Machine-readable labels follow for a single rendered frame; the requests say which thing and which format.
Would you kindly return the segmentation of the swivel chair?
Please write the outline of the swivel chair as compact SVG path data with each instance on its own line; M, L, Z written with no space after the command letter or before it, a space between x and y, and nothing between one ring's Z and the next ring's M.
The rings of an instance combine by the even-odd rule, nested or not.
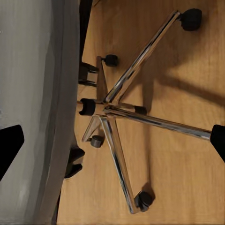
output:
M96 148L102 124L131 214L153 203L142 191L133 197L116 119L130 119L210 141L211 131L147 115L141 106L120 103L176 20L185 31L201 26L202 10L173 10L122 77L108 91L102 62L82 62L94 0L0 0L0 129L20 125L24 143L0 180L0 225L57 225L63 180L82 170L75 113L92 117L82 138ZM97 99L78 95L97 88Z

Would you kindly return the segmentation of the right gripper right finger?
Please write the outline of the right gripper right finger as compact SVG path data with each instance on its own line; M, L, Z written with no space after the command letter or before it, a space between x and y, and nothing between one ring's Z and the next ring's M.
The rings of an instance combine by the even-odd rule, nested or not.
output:
M220 157L225 162L225 127L221 125L214 125L211 136L210 136L210 142L214 146L214 148L217 150Z

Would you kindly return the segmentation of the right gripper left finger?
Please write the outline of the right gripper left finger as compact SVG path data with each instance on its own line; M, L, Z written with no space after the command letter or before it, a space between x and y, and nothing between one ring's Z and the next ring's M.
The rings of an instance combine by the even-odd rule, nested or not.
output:
M0 129L0 180L24 143L20 125Z

